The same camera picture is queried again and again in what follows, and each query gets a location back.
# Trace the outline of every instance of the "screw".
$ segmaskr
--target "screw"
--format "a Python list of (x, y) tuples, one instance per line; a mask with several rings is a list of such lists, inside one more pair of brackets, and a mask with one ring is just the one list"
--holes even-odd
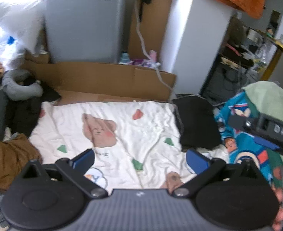
[(251, 123), (250, 121), (246, 121), (246, 122), (245, 122), (245, 126), (246, 126), (246, 127), (251, 127), (251, 125), (252, 125), (252, 123)]
[(190, 191), (187, 188), (181, 187), (177, 188), (174, 193), (178, 197), (185, 197), (190, 193)]
[(102, 188), (95, 188), (90, 192), (90, 194), (95, 198), (99, 198), (105, 196), (106, 191)]

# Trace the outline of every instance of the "bear face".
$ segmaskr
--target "bear face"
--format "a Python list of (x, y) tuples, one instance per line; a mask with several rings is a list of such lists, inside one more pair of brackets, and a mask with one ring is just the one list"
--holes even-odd
[(94, 147), (112, 147), (116, 144), (115, 137), (116, 123), (110, 120), (103, 120), (92, 115), (83, 114), (83, 132)]

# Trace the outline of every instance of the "pink cheek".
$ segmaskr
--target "pink cheek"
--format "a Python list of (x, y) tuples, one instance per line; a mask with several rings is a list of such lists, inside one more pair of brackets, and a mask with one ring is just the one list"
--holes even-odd
[(114, 136), (114, 134), (112, 132), (110, 132), (110, 131), (106, 131), (105, 134), (106, 134), (107, 137)]

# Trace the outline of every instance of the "white cable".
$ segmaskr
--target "white cable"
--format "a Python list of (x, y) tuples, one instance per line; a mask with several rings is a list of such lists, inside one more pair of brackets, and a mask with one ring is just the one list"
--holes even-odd
[[(156, 75), (159, 79), (159, 81), (164, 84), (167, 88), (169, 88), (170, 92), (171, 92), (171, 95), (172, 94), (175, 94), (175, 91), (173, 90), (173, 88), (171, 88), (167, 83), (165, 83), (162, 79), (162, 76), (159, 72), (159, 69), (156, 65), (156, 63), (154, 62), (154, 60), (148, 55), (147, 51), (146, 51), (146, 46), (145, 46), (145, 41), (144, 41), (144, 38), (140, 32), (140, 21), (139, 21), (139, 16), (138, 16), (138, 9), (137, 9), (137, 1), (134, 0), (134, 11), (135, 11), (135, 17), (136, 17), (136, 32), (139, 36), (139, 39), (141, 41), (141, 49), (144, 53), (144, 55), (151, 61), (151, 66), (155, 69), (156, 71)], [(180, 113), (179, 113), (179, 110), (178, 110), (178, 107), (176, 105), (175, 106), (175, 113), (176, 113), (176, 117), (178, 119), (178, 122), (180, 124), (180, 134), (183, 135), (183, 132), (184, 132), (184, 125), (183, 125), (183, 122), (181, 121), (181, 118), (180, 118)]]

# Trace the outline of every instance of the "white pillow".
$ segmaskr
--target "white pillow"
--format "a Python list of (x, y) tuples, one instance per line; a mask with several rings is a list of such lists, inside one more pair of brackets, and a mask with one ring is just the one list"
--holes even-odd
[(0, 2), (0, 26), (35, 54), (44, 23), (43, 0), (4, 0)]

